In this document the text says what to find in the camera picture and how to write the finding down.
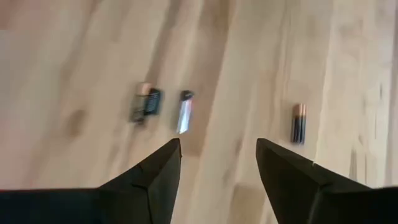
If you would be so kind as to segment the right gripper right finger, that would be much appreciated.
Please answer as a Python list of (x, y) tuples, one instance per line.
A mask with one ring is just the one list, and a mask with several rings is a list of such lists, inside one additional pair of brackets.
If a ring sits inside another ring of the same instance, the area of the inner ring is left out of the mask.
[(279, 223), (397, 223), (397, 187), (370, 188), (264, 138), (256, 160)]

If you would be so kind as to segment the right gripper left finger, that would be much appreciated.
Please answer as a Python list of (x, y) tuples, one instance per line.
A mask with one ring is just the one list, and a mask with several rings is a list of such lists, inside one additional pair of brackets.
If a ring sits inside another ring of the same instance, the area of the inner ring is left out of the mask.
[(173, 138), (99, 187), (2, 190), (1, 223), (170, 223), (181, 160)]

